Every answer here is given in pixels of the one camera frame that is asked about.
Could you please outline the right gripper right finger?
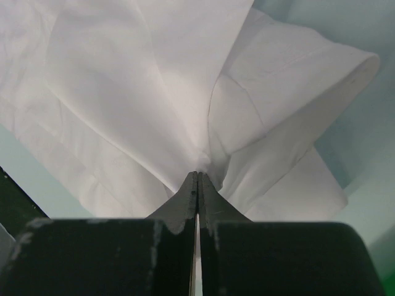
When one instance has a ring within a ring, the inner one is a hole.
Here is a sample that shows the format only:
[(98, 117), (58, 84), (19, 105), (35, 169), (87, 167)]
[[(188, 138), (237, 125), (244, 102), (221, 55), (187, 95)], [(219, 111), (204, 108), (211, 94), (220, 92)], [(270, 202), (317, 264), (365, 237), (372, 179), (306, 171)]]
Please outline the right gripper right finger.
[(356, 231), (332, 222), (253, 222), (197, 176), (204, 295), (384, 295)]

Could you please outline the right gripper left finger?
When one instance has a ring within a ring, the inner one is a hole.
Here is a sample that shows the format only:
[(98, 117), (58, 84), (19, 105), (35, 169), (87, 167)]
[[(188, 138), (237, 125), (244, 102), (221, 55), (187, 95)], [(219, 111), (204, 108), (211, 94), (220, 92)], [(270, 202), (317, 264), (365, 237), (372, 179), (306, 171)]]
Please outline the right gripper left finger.
[(198, 175), (145, 219), (35, 219), (1, 271), (2, 295), (193, 295)]

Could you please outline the white long sleeve shirt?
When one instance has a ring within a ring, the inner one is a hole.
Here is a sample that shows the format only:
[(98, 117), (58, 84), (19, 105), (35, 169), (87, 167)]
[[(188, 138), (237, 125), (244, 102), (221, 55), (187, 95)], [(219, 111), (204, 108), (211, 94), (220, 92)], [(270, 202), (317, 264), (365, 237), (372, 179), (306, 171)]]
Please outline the white long sleeve shirt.
[(251, 1), (1, 2), (1, 124), (99, 217), (198, 171), (252, 220), (330, 219), (314, 142), (379, 67)]

